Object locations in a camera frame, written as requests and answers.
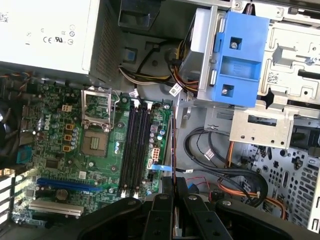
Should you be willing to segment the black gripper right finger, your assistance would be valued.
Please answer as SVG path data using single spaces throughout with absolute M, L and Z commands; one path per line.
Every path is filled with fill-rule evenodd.
M 296 240 L 298 227 L 237 200 L 204 201 L 176 179 L 176 208 L 183 237 L 200 240 Z

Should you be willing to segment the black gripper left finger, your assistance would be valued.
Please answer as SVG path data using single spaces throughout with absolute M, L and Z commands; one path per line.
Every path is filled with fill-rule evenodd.
M 144 202 L 123 198 L 84 217 L 80 240 L 171 240 L 173 238 L 174 184 L 162 178 L 162 192 Z

